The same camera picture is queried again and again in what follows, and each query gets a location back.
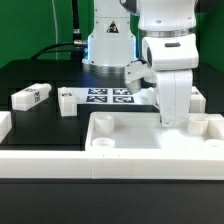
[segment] white plastic block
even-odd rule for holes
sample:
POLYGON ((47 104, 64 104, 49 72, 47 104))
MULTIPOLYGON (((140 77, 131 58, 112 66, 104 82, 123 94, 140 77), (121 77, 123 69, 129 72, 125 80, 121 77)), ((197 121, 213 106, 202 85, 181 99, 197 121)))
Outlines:
POLYGON ((209 120, 208 132, 212 138, 224 140, 224 119, 209 120))
POLYGON ((91 177, 92 158, 86 152, 0 151, 0 178, 91 177))
POLYGON ((131 160, 116 151, 92 152, 92 179, 130 179, 131 160))
POLYGON ((27 111, 31 107, 47 99, 49 97, 50 91, 51 86, 47 83, 36 83, 32 86, 29 86, 26 89, 11 95, 12 108, 13 110, 27 111))
POLYGON ((58 88, 58 103, 61 116, 77 116, 77 100, 72 88, 58 88))
POLYGON ((0 143, 12 128, 10 112, 0 112, 0 143))
POLYGON ((190 113, 204 113, 205 105, 206 99, 199 92, 199 90, 193 86, 191 93, 190 113))

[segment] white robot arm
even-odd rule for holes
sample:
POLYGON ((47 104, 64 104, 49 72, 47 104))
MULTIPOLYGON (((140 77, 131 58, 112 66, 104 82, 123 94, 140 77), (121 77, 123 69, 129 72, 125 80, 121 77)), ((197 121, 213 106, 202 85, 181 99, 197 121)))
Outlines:
POLYGON ((192 68, 198 66, 195 34, 197 0, 120 0, 134 14, 140 15, 142 55, 139 62, 126 69, 126 85, 132 93, 140 90, 139 79, 154 79, 155 92, 165 127, 186 119, 192 89, 192 68))

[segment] cable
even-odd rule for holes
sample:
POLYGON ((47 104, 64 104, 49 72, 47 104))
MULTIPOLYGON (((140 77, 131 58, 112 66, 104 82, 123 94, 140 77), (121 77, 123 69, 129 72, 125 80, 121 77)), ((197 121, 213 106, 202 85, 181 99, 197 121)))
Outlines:
POLYGON ((45 47, 42 50, 40 50, 38 53, 33 55, 30 59, 31 60, 36 60, 44 52, 47 52, 48 50, 51 50, 51 49, 54 49, 54 48, 57 48, 57 47, 62 47, 62 46, 74 46, 74 43, 73 42, 64 42, 64 43, 50 45, 50 46, 45 47))
POLYGON ((54 27, 55 27, 55 43, 58 44, 58 19, 57 19, 57 12, 55 7, 55 0, 52 0, 52 8, 54 14, 54 27))

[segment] white plastic object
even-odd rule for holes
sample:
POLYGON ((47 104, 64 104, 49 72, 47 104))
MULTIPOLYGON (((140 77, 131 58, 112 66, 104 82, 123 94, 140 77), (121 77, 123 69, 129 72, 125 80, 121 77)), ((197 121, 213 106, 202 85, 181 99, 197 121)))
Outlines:
POLYGON ((188 133, 205 135, 208 130, 208 117, 205 115, 191 115, 188 119, 188 133))
POLYGON ((83 64, 124 67, 136 60, 135 42, 130 14, 120 0, 94 0, 94 30, 88 37, 88 56, 83 64))
POLYGON ((187 118, 192 90, 192 71, 156 72, 157 94, 163 126, 187 118))
POLYGON ((209 139, 205 141, 204 149, 224 149, 224 141, 218 139, 209 139))
POLYGON ((199 56, 195 40, 195 34, 172 38, 144 37, 142 55, 153 70, 196 68, 199 56))
POLYGON ((46 100, 49 97, 50 91, 51 86, 48 83, 36 83, 32 86, 29 86, 11 95, 12 108, 13 110, 27 111, 43 100, 46 100))
POLYGON ((11 112, 0 112, 0 143, 12 128, 11 112))
POLYGON ((77 116, 77 100, 72 88, 58 88, 58 103, 62 117, 77 116))
POLYGON ((210 120, 209 121, 209 134, 219 140, 224 140, 224 120, 210 120))
POLYGON ((197 0, 138 0, 139 29, 175 31, 196 25, 197 0))
POLYGON ((97 149, 115 148, 115 141, 111 138, 95 138, 92 146, 97 149))
POLYGON ((102 113, 95 116, 94 127, 99 134, 111 134, 114 132, 114 117, 102 113))
POLYGON ((200 93, 200 91, 193 86, 191 92, 190 113, 204 113, 205 112, 206 99, 200 93))

